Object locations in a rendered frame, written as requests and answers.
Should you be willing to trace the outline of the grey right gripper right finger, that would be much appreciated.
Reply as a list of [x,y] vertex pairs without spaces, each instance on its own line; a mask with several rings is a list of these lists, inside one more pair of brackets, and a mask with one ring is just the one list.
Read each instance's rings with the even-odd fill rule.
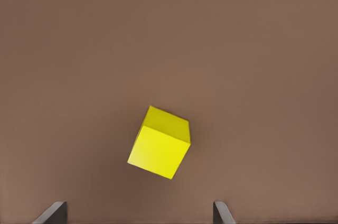
[[213,202],[213,224],[236,224],[229,208],[222,201]]

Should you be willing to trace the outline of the yellow cube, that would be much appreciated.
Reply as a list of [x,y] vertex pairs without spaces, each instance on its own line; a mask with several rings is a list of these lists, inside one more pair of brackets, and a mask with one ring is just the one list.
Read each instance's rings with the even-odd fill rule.
[[190,146],[189,121],[150,106],[127,163],[171,180]]

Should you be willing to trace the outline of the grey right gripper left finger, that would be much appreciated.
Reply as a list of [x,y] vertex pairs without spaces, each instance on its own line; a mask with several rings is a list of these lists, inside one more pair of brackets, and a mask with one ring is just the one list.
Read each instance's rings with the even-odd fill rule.
[[68,204],[58,201],[48,207],[32,224],[68,224]]

